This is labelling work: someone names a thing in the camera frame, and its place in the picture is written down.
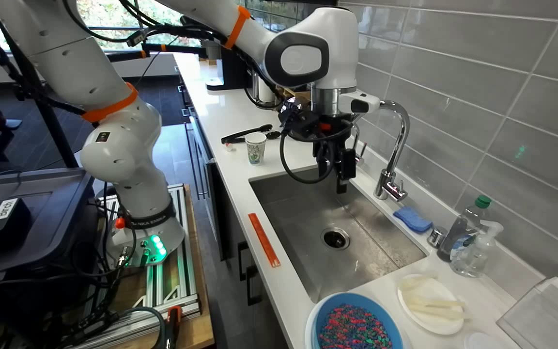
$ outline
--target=stainless steel sink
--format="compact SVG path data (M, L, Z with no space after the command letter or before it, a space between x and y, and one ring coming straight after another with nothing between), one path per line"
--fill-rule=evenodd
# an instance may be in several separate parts
M283 174L252 188L312 300L425 258L353 184L338 194L334 176L301 184Z

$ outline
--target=countertop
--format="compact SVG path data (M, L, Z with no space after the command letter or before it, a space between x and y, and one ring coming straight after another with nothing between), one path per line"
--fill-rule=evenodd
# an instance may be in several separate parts
M196 54L177 54L177 66L185 77L187 89L192 97L194 108L200 116L202 128L219 165L229 198L243 225L245 238L249 240L262 281L268 289L268 296L276 308L278 320L283 325L283 333L291 347L307 347L307 322L316 304L311 300L305 285L297 275L297 269L293 267L285 248L280 242L278 232L274 230L262 203L258 201L250 186L250 180L285 172L280 163L280 141L268 141L266 157L260 165L249 163L245 143L237 143L231 147L221 143L223 135L245 128L254 128L262 124L280 126L278 114L274 110L262 110L254 106L243 89L208 91L206 83L218 79L218 66L200 60ZM293 168L312 166L314 159L311 155L311 143L287 139L287 163ZM376 182L376 172L374 176L373 172L374 170L369 170L367 165L361 165L357 178L353 180L353 184L371 198ZM390 217L398 209L398 205L392 201L374 201ZM268 232L268 238L281 262L280 267L274 267L268 262L256 230L249 221L249 213L256 213L260 217L260 223ZM497 320L516 302L516 298L489 277L469 279L454 273L448 263L438 260L436 252L427 244L425 236L409 232L404 225L402 229L411 234L411 238L421 244L423 250L427 250L427 258L351 291L367 294L378 304L382 304L402 329L407 347L460 347L464 335L473 329L487 331L493 337L498 337L508 347L518 347L497 325ZM427 329L419 327L411 318L407 318L407 314L400 308L396 283L404 275L415 271L436 277L466 302L469 320L460 333L450 337L429 333Z

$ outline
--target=faucet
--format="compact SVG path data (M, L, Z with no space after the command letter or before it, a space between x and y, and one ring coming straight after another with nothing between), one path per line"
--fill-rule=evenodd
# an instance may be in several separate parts
M376 196L378 198L392 196L392 199L402 201L409 194L404 190L404 186L396 184L394 178L396 178L396 166L398 166L400 155L402 155L404 145L407 143L407 137L409 137L411 118L409 118L409 112L396 101L380 101L380 108L390 108L390 110L398 112L402 116L402 130L398 135L398 145L394 149L394 155L392 155L388 166L380 172L380 178L376 184Z

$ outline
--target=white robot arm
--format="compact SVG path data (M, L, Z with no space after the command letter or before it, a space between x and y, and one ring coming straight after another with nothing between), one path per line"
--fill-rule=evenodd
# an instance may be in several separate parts
M229 37L276 83L311 85L314 110L328 118L378 106L378 99L355 91L357 19L345 9L316 9L276 35L231 0L163 4ZM167 180L152 161L161 116L123 81L95 39L70 17L70 8L76 11L76 0L0 0L0 21L45 81L64 101L90 110L86 118L97 128L82 149L86 170L113 182L128 229L159 236L159 250L169 254L185 230L175 219Z

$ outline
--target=sponge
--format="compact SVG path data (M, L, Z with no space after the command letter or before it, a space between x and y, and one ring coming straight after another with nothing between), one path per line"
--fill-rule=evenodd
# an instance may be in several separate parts
M394 213L400 221L404 221L411 230L417 234L423 234L433 229L433 221L425 219L417 209L413 207L402 207Z

